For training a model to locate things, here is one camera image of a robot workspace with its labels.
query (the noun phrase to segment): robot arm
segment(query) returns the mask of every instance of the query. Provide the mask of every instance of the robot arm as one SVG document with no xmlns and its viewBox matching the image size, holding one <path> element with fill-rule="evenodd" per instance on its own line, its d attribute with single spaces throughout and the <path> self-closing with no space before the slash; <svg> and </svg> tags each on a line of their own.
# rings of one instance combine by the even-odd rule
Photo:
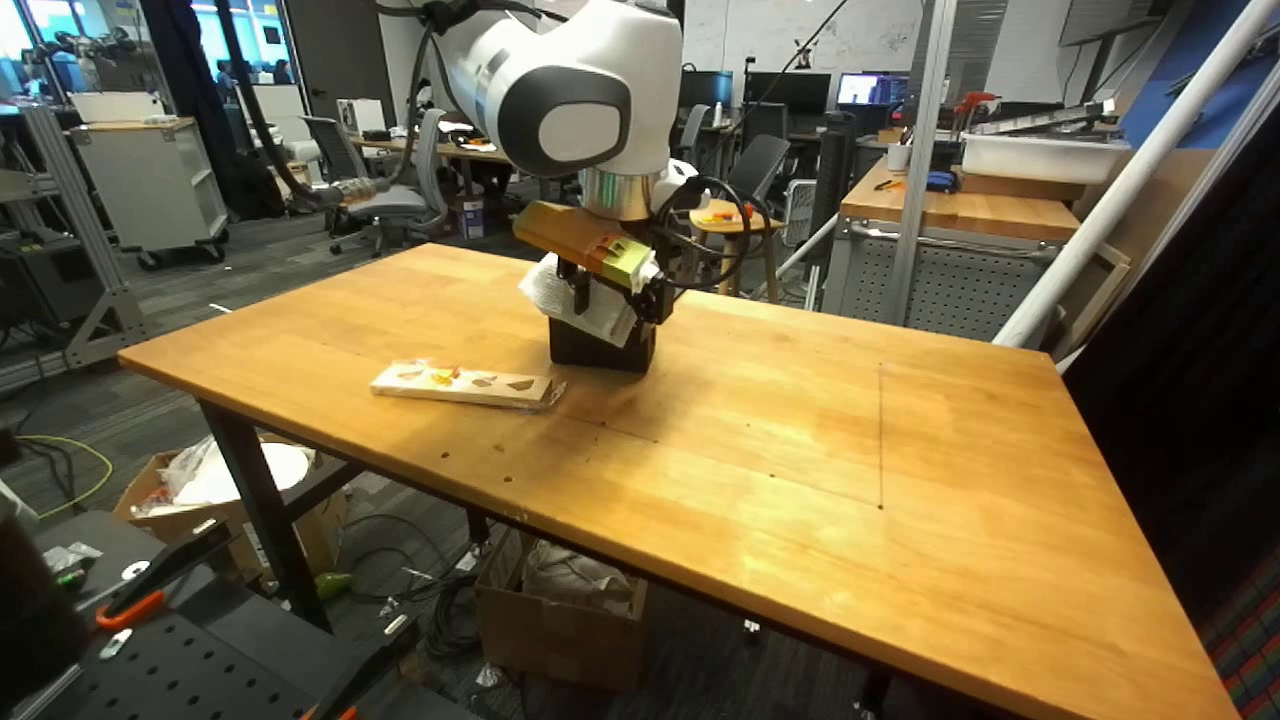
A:
<svg viewBox="0 0 1280 720">
<path fill-rule="evenodd" d="M 513 2 L 426 2 L 431 89 L 533 175 L 583 170 L 589 206 L 645 218 L 668 163 L 681 93 L 681 25 L 620 0 L 589 0 L 534 30 Z"/>
</svg>

